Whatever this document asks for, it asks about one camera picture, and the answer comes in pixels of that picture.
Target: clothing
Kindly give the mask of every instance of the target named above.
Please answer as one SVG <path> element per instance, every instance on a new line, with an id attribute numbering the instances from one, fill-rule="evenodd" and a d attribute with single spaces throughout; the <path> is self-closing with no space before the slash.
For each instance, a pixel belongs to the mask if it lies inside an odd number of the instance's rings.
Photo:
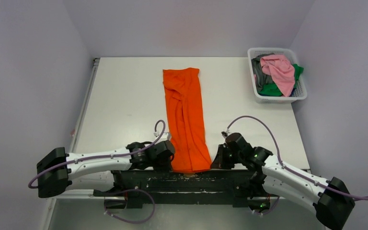
<path id="1" fill-rule="evenodd" d="M 274 53 L 262 54 L 262 55 L 259 55 L 259 56 L 252 59 L 253 73 L 256 75 L 256 89 L 257 89 L 257 92 L 260 92 L 262 90 L 263 85 L 274 83 L 274 81 L 273 81 L 273 79 L 270 75 L 267 75 L 267 74 L 263 73 L 262 66 L 260 65 L 260 58 L 268 56 L 268 55 L 273 55 L 273 54 Z"/>
<path id="2" fill-rule="evenodd" d="M 263 73 L 272 76 L 274 83 L 277 85 L 282 94 L 286 97 L 291 95 L 293 91 L 294 67 L 283 54 L 274 54 L 262 57 L 260 59 Z"/>
<path id="3" fill-rule="evenodd" d="M 166 109 L 171 142 L 175 148 L 172 168 L 179 173 L 210 169 L 205 144 L 199 69 L 163 70 Z"/>
<path id="4" fill-rule="evenodd" d="M 304 68 L 301 66 L 298 66 L 297 64 L 293 64 L 294 67 L 294 80 L 295 84 L 293 87 L 293 91 L 291 92 L 291 95 L 293 95 L 295 88 L 297 87 L 297 81 L 299 80 L 299 76 L 304 71 Z M 263 89 L 259 93 L 262 96 L 272 96 L 272 97 L 280 97 L 282 96 L 282 92 L 278 89 L 277 85 L 275 83 L 267 84 L 263 86 Z"/>

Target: pile of clothes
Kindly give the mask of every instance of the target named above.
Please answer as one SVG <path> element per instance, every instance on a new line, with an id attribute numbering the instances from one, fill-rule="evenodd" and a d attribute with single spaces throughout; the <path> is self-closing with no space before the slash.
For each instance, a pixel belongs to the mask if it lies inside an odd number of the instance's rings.
<path id="1" fill-rule="evenodd" d="M 283 54 L 262 54 L 252 59 L 257 92 L 262 96 L 290 97 L 304 68 Z"/>

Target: gray cloth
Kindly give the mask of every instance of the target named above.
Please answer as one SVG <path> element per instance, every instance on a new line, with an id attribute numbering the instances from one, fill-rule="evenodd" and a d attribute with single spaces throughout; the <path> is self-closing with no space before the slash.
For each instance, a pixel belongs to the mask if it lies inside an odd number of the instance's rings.
<path id="1" fill-rule="evenodd" d="M 263 86 L 266 84 L 274 83 L 272 76 L 267 75 L 263 73 L 262 71 L 262 65 L 260 65 L 260 59 L 265 56 L 272 55 L 274 53 L 270 54 L 261 54 L 255 58 L 252 59 L 252 69 L 253 74 L 256 75 L 256 89 L 257 92 L 260 92 L 263 89 Z"/>

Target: folded orange fabric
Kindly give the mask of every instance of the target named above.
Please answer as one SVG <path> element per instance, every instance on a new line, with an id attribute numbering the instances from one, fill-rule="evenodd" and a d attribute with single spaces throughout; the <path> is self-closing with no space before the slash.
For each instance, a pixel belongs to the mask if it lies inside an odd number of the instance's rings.
<path id="1" fill-rule="evenodd" d="M 172 144 L 172 168 L 179 173 L 210 169 L 211 157 L 205 144 L 199 69 L 163 70 L 166 108 Z"/>

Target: green cloth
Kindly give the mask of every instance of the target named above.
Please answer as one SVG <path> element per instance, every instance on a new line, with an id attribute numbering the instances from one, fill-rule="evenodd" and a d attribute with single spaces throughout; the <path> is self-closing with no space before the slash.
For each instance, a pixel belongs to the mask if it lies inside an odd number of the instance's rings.
<path id="1" fill-rule="evenodd" d="M 299 80 L 299 76 L 304 71 L 304 68 L 298 66 L 297 64 L 293 64 L 293 67 L 294 67 L 294 80 L 296 81 L 296 83 L 294 84 L 295 89 L 297 87 L 297 81 Z M 272 96 L 272 97 L 280 97 L 281 95 L 283 95 L 275 83 L 263 85 L 263 88 L 259 94 L 262 96 Z"/>

